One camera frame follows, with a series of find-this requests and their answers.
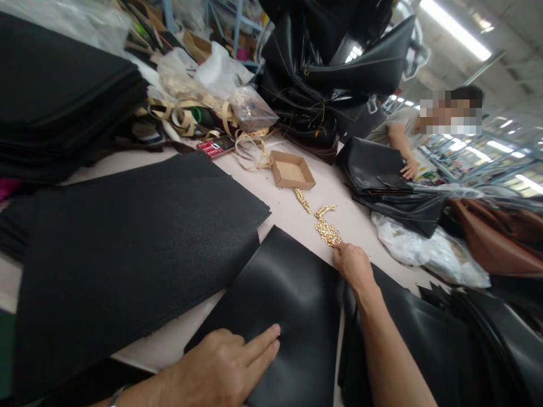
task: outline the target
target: person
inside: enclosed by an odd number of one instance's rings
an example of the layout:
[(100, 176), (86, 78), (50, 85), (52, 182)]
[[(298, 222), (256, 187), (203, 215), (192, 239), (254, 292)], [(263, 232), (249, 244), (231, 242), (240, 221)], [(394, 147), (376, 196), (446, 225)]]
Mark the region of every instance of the person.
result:
[[(333, 246), (336, 268), (358, 304), (373, 402), (377, 407), (437, 406), (392, 320), (367, 254), (360, 247)], [(133, 387), (112, 403), (92, 407), (240, 407), (279, 351), (279, 325), (249, 343), (218, 330), (177, 363)]]
[(424, 144), (437, 131), (432, 128), (454, 125), (452, 118), (474, 117), (474, 109), (482, 107), (482, 90), (475, 85), (461, 86), (447, 92), (445, 99), (434, 101), (437, 107), (426, 109), (424, 117), (414, 107), (403, 107), (392, 113), (366, 138), (400, 150), (406, 166), (402, 175), (413, 179), (419, 170), (413, 149)]

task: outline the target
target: handbag handle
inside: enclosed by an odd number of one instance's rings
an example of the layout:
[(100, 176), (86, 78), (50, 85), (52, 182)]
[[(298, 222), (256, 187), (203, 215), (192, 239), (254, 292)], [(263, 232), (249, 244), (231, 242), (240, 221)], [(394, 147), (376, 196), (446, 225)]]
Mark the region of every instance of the handbag handle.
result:
[(392, 190), (395, 190), (395, 191), (405, 191), (409, 188), (405, 188), (405, 187), (397, 187), (396, 185), (392, 185), (392, 184), (389, 184), (388, 182), (384, 181), (380, 176), (376, 176), (375, 177), (377, 179), (377, 181), (379, 181), (381, 184), (383, 184), (384, 186), (392, 189)]

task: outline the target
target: leather panel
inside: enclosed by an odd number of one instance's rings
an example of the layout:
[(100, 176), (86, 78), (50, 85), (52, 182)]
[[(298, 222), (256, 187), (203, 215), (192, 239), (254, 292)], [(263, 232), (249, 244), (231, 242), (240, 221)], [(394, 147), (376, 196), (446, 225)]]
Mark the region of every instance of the leather panel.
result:
[(219, 328), (250, 341), (279, 323), (279, 353), (247, 404), (332, 406), (342, 288), (333, 267), (274, 226), (185, 352)]

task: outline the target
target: white table surface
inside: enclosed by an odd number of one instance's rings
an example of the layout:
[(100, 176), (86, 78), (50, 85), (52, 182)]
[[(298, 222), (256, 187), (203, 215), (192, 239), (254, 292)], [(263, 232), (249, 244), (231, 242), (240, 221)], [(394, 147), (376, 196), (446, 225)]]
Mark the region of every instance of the white table surface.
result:
[[(311, 204), (313, 213), (323, 205), (337, 205), (335, 211), (329, 211), (325, 215), (325, 219), (335, 225), (344, 242), (361, 246), (375, 265), (416, 295), (419, 294), (416, 284), (423, 287), (429, 287), (430, 281), (440, 284), (436, 278), (426, 271), (418, 267), (401, 265), (391, 257), (377, 238), (376, 229), (369, 219), (369, 210), (351, 199), (349, 191), (343, 185), (342, 174), (337, 167), (331, 167), (318, 158), (305, 154), (305, 152), (280, 137), (267, 141), (267, 143), (269, 144), (272, 141), (278, 144), (273, 145), (269, 150), (285, 151), (305, 158), (317, 184), (313, 189), (304, 191), (304, 194)], [(147, 151), (117, 153), (98, 162), (93, 168), (82, 168), (70, 178), (68, 183), (152, 164), (168, 159), (174, 154), (176, 152), (173, 149), (165, 150), (163, 153), (148, 153)], [(333, 264), (331, 249), (321, 241), (314, 228), (316, 218), (305, 212), (291, 189), (277, 188), (275, 186), (270, 170), (246, 171), (240, 167), (233, 154), (220, 157), (214, 162), (269, 205), (272, 214), (258, 229), (260, 241), (264, 239), (275, 224), (324, 261)], [(12, 313), (16, 312), (21, 276), (21, 265), (0, 253), (0, 308)], [(167, 323), (153, 334), (120, 350), (113, 357), (152, 372), (157, 372), (171, 365), (181, 358), (183, 348), (223, 294), (224, 291), (217, 293)], [(338, 341), (338, 363), (342, 331), (343, 315)], [(338, 401), (339, 389), (337, 385), (335, 395), (336, 404), (341, 405)]]

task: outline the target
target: black leather handbag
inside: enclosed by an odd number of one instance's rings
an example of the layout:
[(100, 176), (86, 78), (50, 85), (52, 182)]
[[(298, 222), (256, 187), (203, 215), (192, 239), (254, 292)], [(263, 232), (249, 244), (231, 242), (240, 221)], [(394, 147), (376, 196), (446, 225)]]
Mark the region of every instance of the black leather handbag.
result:
[(413, 192), (400, 171), (404, 167), (400, 151), (353, 137), (335, 160), (356, 194), (404, 194)]
[(436, 231), (445, 198), (441, 196), (353, 194), (352, 199), (371, 210), (397, 220), (409, 230), (430, 238)]
[(409, 230), (430, 238), (436, 231), (445, 198), (415, 193), (400, 171), (398, 150), (352, 137), (336, 157), (346, 176), (352, 199), (397, 220)]
[[(413, 30), (414, 20), (408, 19), (356, 64), (328, 66), (352, 21), (371, 20), (380, 26), (376, 32), (385, 29), (388, 20), (382, 18), (386, 13), (381, 13), (381, 1), (375, 5), (378, 19), (367, 12), (367, 2), (361, 4), (349, 0), (262, 4), (275, 28), (262, 49), (266, 65), (255, 78), (257, 91), (279, 116), (277, 126), (286, 138), (328, 164), (334, 162), (339, 136), (357, 121), (369, 95), (396, 90)], [(389, 0), (382, 6), (393, 8)], [(360, 41), (368, 43), (367, 38)]]
[(415, 16), (386, 33), (358, 58), (334, 66), (304, 66), (305, 81), (321, 89), (356, 89), (366, 94), (392, 94), (402, 78)]

